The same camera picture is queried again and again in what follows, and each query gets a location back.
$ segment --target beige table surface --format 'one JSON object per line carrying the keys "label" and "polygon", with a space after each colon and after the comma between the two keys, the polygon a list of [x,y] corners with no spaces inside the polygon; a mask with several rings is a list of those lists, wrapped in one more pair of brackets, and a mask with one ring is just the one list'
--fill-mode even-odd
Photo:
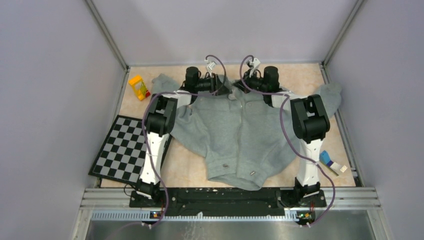
{"label": "beige table surface", "polygon": [[[279,82],[282,86],[292,90],[299,95],[310,95],[314,90],[324,84],[320,67],[317,63],[297,63],[297,64],[272,64],[278,68]],[[266,64],[261,64],[259,68],[263,72]],[[205,74],[205,66],[196,66]],[[240,79],[240,65],[226,65],[227,75],[230,80]],[[152,79],[163,73],[177,82],[184,81],[187,66],[149,66],[149,67],[131,67],[129,72],[129,80],[136,75],[140,75],[149,90],[152,89]],[[223,74],[221,67],[214,69],[215,73]],[[122,104],[119,114],[134,118],[143,118],[143,114],[149,103],[150,97],[140,101],[135,96],[131,86],[125,85],[125,93],[123,95]],[[321,150],[326,150],[331,159],[339,164],[346,165],[348,169],[340,176],[336,176],[332,171],[323,167],[325,172],[332,178],[336,187],[354,187],[355,182],[349,166],[348,157],[345,147],[340,136],[339,128],[335,117],[330,118],[330,131],[322,144]],[[299,169],[299,158],[294,161],[281,173],[268,178],[263,185],[264,187],[292,187],[295,184],[295,176]],[[331,186],[330,181],[319,173],[319,179],[322,187]],[[189,150],[181,143],[173,139],[166,154],[165,161],[161,169],[161,177],[167,187],[231,187],[225,183],[213,182],[207,180],[207,169],[204,158]],[[123,187],[125,184],[103,179],[102,188]]]}

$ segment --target gray sweatshirt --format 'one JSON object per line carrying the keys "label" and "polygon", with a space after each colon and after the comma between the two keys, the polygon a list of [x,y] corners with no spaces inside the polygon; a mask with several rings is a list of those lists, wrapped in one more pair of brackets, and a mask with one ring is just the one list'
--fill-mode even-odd
{"label": "gray sweatshirt", "polygon": [[[152,93],[171,92],[179,87],[176,81],[161,74],[153,80]],[[341,90],[339,84],[330,83],[315,91],[321,95],[328,117],[340,105]],[[180,107],[171,135],[205,158],[208,180],[259,190],[267,178],[280,173],[295,159],[295,153],[281,130],[279,108],[266,105],[260,94],[243,93],[236,87],[232,92],[198,97],[190,107]],[[283,120],[290,141],[299,151],[289,110],[283,111]]]}

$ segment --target black and white checkered board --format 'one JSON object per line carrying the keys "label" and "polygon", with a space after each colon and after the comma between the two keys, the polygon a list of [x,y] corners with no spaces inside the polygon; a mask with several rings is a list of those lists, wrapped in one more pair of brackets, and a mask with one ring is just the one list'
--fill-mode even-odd
{"label": "black and white checkered board", "polygon": [[[169,141],[165,145],[163,157],[168,145]],[[134,186],[145,158],[142,120],[118,115],[88,174]]]}

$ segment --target white wall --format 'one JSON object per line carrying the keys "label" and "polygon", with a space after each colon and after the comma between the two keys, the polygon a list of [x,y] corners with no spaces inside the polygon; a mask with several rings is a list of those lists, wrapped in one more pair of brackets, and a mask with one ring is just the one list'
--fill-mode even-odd
{"label": "white wall", "polygon": [[356,0],[94,0],[129,65],[322,61]]}
{"label": "white wall", "polygon": [[367,186],[396,239],[423,239],[424,1],[368,1],[329,66]]}
{"label": "white wall", "polygon": [[82,0],[0,12],[0,239],[69,239],[123,70]]}

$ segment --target yellow object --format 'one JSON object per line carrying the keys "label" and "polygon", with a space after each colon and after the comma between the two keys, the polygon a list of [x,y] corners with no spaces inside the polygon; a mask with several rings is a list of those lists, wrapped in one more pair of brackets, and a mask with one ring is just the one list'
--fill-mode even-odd
{"label": "yellow object", "polygon": [[132,87],[132,90],[140,101],[150,96],[150,92],[140,75],[133,77],[128,81],[128,84]]}

